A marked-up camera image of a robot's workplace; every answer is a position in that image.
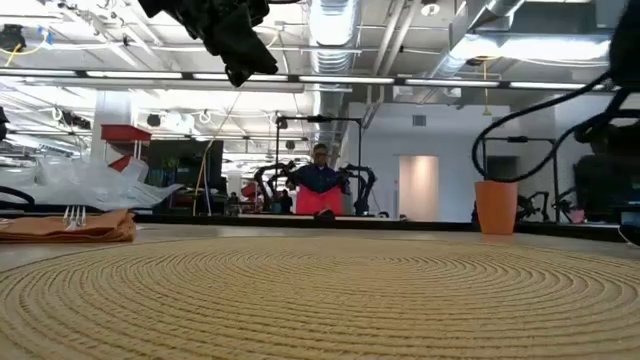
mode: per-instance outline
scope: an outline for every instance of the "red object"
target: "red object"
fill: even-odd
[[[327,192],[318,194],[300,185],[296,200],[296,214],[314,215],[322,210],[331,210],[336,215],[342,215],[342,191],[335,187]]]
[[[124,168],[126,168],[127,165],[129,165],[129,162],[131,161],[132,158],[133,156],[131,155],[125,155],[120,159],[109,164],[109,167],[112,169],[118,170],[119,172],[122,172],[122,170],[124,170]]]
[[[518,184],[477,182],[476,206],[483,234],[513,234],[518,208]]]
[[[102,125],[102,140],[151,141],[151,133],[131,125]]]
[[[244,188],[242,188],[240,192],[242,193],[242,196],[252,199],[256,196],[256,184],[251,183],[245,186]]]

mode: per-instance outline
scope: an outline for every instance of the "black equipment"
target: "black equipment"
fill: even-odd
[[[233,86],[253,73],[275,74],[277,61],[252,27],[269,14],[265,0],[140,0],[147,17],[164,11],[199,38],[207,51],[220,56]]]
[[[0,141],[4,140],[7,137],[7,123],[9,119],[7,119],[7,115],[4,114],[4,108],[0,106]]]
[[[632,126],[633,128],[627,129],[628,131],[619,131],[617,134],[612,132],[610,123],[614,119],[618,118],[640,118],[640,110],[637,109],[620,109],[624,101],[632,93],[640,92],[640,69],[637,68],[636,63],[640,61],[640,49],[637,44],[640,43],[640,0],[629,0],[627,8],[620,18],[620,22],[614,32],[611,45],[609,48],[609,71],[605,72],[591,83],[585,85],[579,90],[572,93],[565,94],[563,96],[554,98],[544,103],[536,104],[527,109],[516,111],[507,115],[506,117],[494,121],[486,129],[484,129],[478,137],[475,139],[471,151],[473,166],[475,169],[488,180],[498,182],[518,182],[527,179],[536,173],[555,156],[556,152],[562,142],[566,140],[572,134],[576,141],[581,143],[592,143],[603,137],[613,140],[615,145],[612,148],[607,148],[606,151],[609,154],[638,154],[640,153],[640,143],[637,138],[640,134],[640,127]],[[619,85],[621,88],[617,91],[616,96],[611,100],[611,103],[607,109],[591,119],[588,119],[578,125],[575,125],[563,133],[555,142],[552,149],[544,157],[544,159],[533,169],[516,176],[514,178],[497,178],[488,176],[485,169],[477,159],[477,152],[480,143],[486,136],[496,128],[504,125],[505,123],[522,117],[524,115],[546,109],[563,102],[574,99],[580,95],[586,94],[596,86],[607,80],[613,80],[613,83]]]
[[[62,119],[58,121],[60,125],[64,124],[71,128],[75,126],[82,130],[91,130],[91,123],[88,120],[69,111],[62,110],[61,112]]]
[[[542,196],[542,206],[536,207],[535,199],[538,196]],[[516,221],[523,221],[526,218],[533,216],[537,213],[542,215],[543,222],[551,221],[549,213],[547,212],[547,205],[549,204],[549,192],[548,191],[536,191],[533,195],[526,197],[518,195],[518,209],[516,210]]]
[[[22,36],[22,26],[5,24],[0,31],[0,49],[4,51],[22,52],[27,48],[27,42]]]
[[[275,200],[274,198],[276,193],[274,182],[279,177],[286,177],[287,179],[289,179],[291,177],[291,172],[293,171],[293,169],[295,169],[295,167],[296,167],[296,164],[293,161],[290,161],[288,164],[276,163],[273,165],[263,166],[259,168],[258,171],[256,171],[255,175],[253,176],[253,179],[258,184],[258,188],[262,193],[262,197],[263,197],[262,211],[265,211],[265,212],[271,211],[271,205]],[[267,180],[267,186],[269,186],[269,190],[271,190],[271,196],[269,196],[269,193],[267,192],[267,188],[264,185],[264,180],[262,179],[262,176],[268,170],[276,171],[276,173],[272,177],[270,177],[269,180]]]
[[[14,203],[11,201],[0,200],[0,209],[13,209],[22,211],[32,211],[35,206],[35,200],[27,193],[20,190],[12,189],[6,186],[0,186],[0,193],[15,196],[16,198],[24,200],[24,203]]]
[[[527,136],[507,136],[507,137],[485,137],[482,139],[482,166],[483,166],[483,170],[485,171],[485,175],[484,175],[484,179],[487,180],[489,178],[489,174],[486,172],[487,168],[488,168],[488,163],[487,163],[487,142],[488,141],[505,141],[511,144],[526,144],[528,142],[548,142],[549,144],[551,144],[551,146],[553,147],[556,143],[556,139],[548,139],[548,138],[533,138],[533,137],[527,137]],[[554,152],[553,156],[551,158],[552,162],[553,162],[553,193],[554,193],[554,198],[558,198],[559,197],[559,190],[558,190],[558,157],[557,154]],[[518,211],[522,211],[521,216],[524,217],[529,217],[535,213],[537,213],[537,211],[535,211],[535,206],[533,205],[527,205],[528,201],[533,200],[533,198],[535,196],[538,196],[540,194],[546,194],[544,196],[544,207],[542,208],[542,210],[540,210],[542,212],[542,216],[543,216],[543,221],[547,222],[549,221],[549,215],[547,213],[547,201],[549,200],[549,193],[548,192],[544,192],[544,191],[538,191],[535,194],[533,194],[530,197],[524,197],[522,196],[518,196],[518,207],[520,207],[521,209]],[[555,221],[560,221],[560,209],[555,208]]]
[[[574,165],[577,207],[590,222],[618,221],[617,208],[640,204],[640,158],[587,155]]]
[[[573,222],[573,219],[571,218],[571,212],[579,208],[565,198],[569,196],[569,194],[574,192],[576,192],[575,186],[570,188],[569,190],[566,190],[560,193],[560,195],[558,195],[558,197],[556,198],[555,202],[551,204],[551,207],[553,209],[560,210],[560,213],[564,215],[564,217],[569,221],[569,223]]]
[[[367,174],[367,180],[359,175],[360,172],[364,172]],[[341,183],[342,193],[349,193],[349,178],[358,179],[358,196],[356,198],[356,202],[353,204],[353,207],[356,210],[356,216],[366,216],[369,214],[369,195],[371,194],[371,189],[375,184],[376,175],[373,173],[371,168],[366,166],[355,166],[348,164],[347,166],[338,169],[339,176],[343,177],[343,181]]]

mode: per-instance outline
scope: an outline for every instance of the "blue jacket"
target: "blue jacket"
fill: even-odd
[[[319,194],[333,189],[339,183],[338,174],[328,166],[321,169],[314,164],[305,165],[296,170],[293,175],[298,184]]]

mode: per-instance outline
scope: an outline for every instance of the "yellow cable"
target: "yellow cable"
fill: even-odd
[[[238,92],[238,96],[236,96],[236,99],[233,101],[233,104],[231,105],[231,108],[229,109],[227,116],[224,118],[222,123],[220,123],[220,126],[218,126],[218,130],[216,130],[216,133],[213,135],[213,139],[209,141],[209,144],[204,150],[204,154],[202,154],[202,163],[200,164],[200,173],[198,174],[198,181],[196,182],[196,189],[193,195],[193,208],[191,209],[192,216],[196,216],[196,202],[198,201],[198,189],[200,188],[200,180],[202,180],[202,175],[204,174],[204,164],[205,164],[205,161],[207,161],[207,153],[209,152],[209,149],[213,145],[213,142],[216,140],[216,137],[218,137],[218,134],[222,130],[222,127],[224,126],[224,124],[227,122],[229,117],[231,117],[231,112],[233,111],[233,108],[236,107],[236,103],[238,102],[240,95],[242,95],[242,92]]]
[[[273,35],[273,39],[271,39],[271,41],[269,42],[269,44],[267,45],[267,49],[269,49],[270,47],[273,46],[273,44],[276,43],[276,41],[278,41],[278,36],[280,35],[280,31],[276,31],[276,34]]]
[[[21,47],[22,45],[18,44],[13,48],[13,52],[11,52],[11,56],[9,56],[9,60],[7,60],[7,63],[4,64],[4,67],[8,67],[11,64],[11,61],[13,61],[13,57],[16,56],[16,53],[18,53],[18,50],[20,50]]]
[[[25,52],[15,53],[15,54],[14,54],[15,50],[14,50],[14,52],[11,52],[11,51],[7,51],[7,50],[5,50],[5,49],[0,48],[0,52],[5,53],[5,54],[7,54],[7,55],[14,55],[14,56],[31,55],[31,54],[36,53],[38,50],[40,50],[40,49],[44,46],[44,44],[46,44],[46,43],[47,43],[47,33],[44,33],[44,35],[43,35],[43,37],[42,37],[42,42],[40,43],[40,45],[38,45],[38,46],[37,46],[35,49],[33,49],[33,50],[29,50],[29,51],[25,51]]]

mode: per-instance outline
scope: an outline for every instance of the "fork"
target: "fork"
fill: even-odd
[[[66,231],[73,231],[87,225],[87,209],[84,206],[67,206],[62,217]]]

